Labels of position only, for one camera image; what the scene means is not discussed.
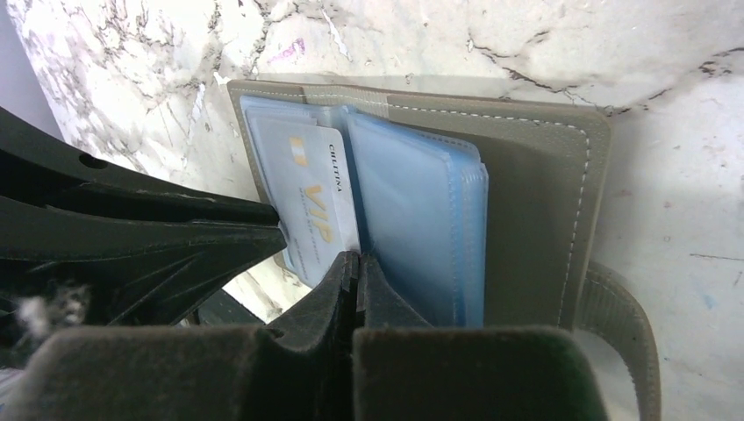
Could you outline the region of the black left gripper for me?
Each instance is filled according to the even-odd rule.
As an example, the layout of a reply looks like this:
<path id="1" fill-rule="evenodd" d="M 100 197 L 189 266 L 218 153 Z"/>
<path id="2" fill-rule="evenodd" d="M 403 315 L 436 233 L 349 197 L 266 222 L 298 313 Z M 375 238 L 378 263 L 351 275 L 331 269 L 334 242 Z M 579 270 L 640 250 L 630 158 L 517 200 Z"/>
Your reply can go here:
<path id="1" fill-rule="evenodd" d="M 267 204 L 122 168 L 2 111 L 1 369 L 72 327 L 261 324 L 223 290 L 206 298 L 284 249 L 278 222 Z"/>

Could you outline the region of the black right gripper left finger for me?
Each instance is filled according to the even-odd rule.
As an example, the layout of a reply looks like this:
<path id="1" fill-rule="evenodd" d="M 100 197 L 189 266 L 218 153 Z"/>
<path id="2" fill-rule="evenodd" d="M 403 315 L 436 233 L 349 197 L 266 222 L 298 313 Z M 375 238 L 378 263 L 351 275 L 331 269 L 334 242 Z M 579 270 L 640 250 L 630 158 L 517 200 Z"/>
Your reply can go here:
<path id="1" fill-rule="evenodd" d="M 81 327 L 30 359 L 4 420 L 350 420 L 360 257 L 268 325 Z"/>

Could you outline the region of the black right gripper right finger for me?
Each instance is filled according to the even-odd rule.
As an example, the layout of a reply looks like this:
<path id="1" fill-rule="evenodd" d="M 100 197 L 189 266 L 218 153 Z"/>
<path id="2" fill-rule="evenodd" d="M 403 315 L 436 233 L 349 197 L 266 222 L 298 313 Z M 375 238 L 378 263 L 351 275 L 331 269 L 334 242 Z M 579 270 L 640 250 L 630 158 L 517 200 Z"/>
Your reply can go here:
<path id="1" fill-rule="evenodd" d="M 605 420 L 590 363 L 548 326 L 435 328 L 361 257 L 353 335 L 357 420 Z"/>

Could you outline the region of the grey metal card holder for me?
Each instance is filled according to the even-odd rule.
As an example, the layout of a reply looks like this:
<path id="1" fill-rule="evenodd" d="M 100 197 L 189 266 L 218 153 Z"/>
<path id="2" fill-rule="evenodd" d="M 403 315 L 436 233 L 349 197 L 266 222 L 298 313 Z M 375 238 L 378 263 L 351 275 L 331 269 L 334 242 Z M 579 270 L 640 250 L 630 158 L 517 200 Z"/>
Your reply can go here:
<path id="1" fill-rule="evenodd" d="M 590 259 L 612 129 L 588 106 L 445 96 L 349 84 L 233 81 L 242 95 L 351 104 L 477 146 L 490 173 L 485 323 L 552 325 L 607 342 L 632 378 L 640 418 L 662 416 L 655 337 L 615 272 Z"/>

